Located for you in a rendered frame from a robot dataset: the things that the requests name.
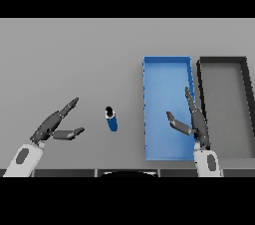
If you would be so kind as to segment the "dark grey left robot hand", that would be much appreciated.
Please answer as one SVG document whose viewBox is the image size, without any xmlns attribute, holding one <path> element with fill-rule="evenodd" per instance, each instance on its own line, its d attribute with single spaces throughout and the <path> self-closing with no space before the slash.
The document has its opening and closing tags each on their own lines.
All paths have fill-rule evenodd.
<svg viewBox="0 0 255 225">
<path fill-rule="evenodd" d="M 62 119 L 76 106 L 78 100 L 78 98 L 73 99 L 62 110 L 49 115 L 35 130 L 30 140 L 38 145 L 41 141 L 46 141 L 50 137 L 56 140 L 72 140 L 76 138 L 85 130 L 83 127 L 74 130 L 58 130 L 58 126 Z"/>
</svg>

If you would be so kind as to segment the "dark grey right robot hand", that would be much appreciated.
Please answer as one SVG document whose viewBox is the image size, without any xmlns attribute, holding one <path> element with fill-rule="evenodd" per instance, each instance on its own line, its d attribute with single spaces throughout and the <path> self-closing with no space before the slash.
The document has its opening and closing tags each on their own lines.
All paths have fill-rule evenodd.
<svg viewBox="0 0 255 225">
<path fill-rule="evenodd" d="M 186 134 L 194 135 L 194 138 L 199 141 L 201 149 L 210 149 L 210 139 L 208 126 L 201 110 L 195 105 L 193 97 L 189 91 L 189 88 L 185 88 L 185 97 L 187 99 L 189 112 L 191 114 L 191 126 L 176 119 L 171 112 L 167 112 L 166 116 L 169 121 L 169 125 L 174 129 Z"/>
</svg>

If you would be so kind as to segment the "dark grey bin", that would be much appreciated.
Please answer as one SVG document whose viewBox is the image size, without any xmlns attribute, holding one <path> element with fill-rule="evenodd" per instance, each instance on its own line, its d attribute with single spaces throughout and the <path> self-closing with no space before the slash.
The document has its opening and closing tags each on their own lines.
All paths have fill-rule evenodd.
<svg viewBox="0 0 255 225">
<path fill-rule="evenodd" d="M 255 99 L 246 57 L 200 57 L 201 109 L 219 158 L 255 158 Z"/>
</svg>

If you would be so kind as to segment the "blue bin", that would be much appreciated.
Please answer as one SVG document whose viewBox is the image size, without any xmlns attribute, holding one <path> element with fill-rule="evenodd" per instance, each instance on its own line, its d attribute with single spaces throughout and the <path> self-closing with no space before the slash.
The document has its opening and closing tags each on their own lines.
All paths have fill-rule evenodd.
<svg viewBox="0 0 255 225">
<path fill-rule="evenodd" d="M 194 137 L 172 128 L 166 113 L 191 127 L 185 88 L 195 99 L 190 56 L 144 56 L 143 123 L 145 160 L 190 161 Z"/>
</svg>

